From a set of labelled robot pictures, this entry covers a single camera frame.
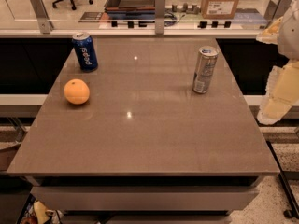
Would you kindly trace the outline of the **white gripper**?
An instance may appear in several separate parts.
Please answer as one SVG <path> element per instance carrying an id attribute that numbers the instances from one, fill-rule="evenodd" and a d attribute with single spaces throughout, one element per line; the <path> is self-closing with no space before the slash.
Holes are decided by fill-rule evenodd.
<path id="1" fill-rule="evenodd" d="M 256 40 L 278 45 L 278 52 L 290 60 L 299 60 L 299 0 L 277 20 L 261 31 Z M 264 125 L 280 121 L 299 100 L 299 62 L 288 61 L 282 68 L 274 66 L 269 73 L 266 94 L 262 98 L 257 120 Z"/>

